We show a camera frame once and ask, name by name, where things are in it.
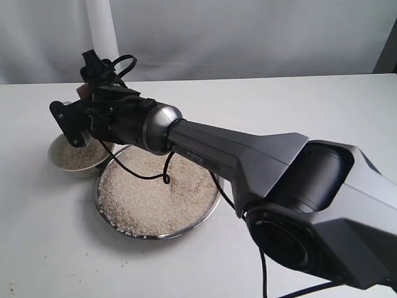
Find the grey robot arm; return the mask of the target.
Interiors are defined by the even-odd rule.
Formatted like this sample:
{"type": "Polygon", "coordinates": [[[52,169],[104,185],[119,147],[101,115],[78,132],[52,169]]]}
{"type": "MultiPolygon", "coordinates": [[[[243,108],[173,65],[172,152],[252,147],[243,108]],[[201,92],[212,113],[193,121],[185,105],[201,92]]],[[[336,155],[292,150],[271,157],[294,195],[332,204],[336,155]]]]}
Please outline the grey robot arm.
{"type": "Polygon", "coordinates": [[[94,138],[177,153],[229,181],[236,215],[255,244],[288,269],[331,286],[396,288],[396,184],[358,147],[191,122],[128,89],[114,61],[94,50],[83,58],[94,138]]]}

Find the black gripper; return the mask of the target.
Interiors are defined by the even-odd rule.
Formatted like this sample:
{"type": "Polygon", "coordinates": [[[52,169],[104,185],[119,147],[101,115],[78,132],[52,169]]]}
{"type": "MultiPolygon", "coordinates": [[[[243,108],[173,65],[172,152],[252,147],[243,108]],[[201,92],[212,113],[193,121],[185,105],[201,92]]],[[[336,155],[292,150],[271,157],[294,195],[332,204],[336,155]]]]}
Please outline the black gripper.
{"type": "Polygon", "coordinates": [[[141,97],[123,81],[137,59],[130,54],[113,61],[100,59],[94,50],[84,52],[83,59],[81,76],[87,84],[87,95],[79,108],[91,121],[87,131],[105,142],[142,145],[143,124],[155,100],[141,97]]]}

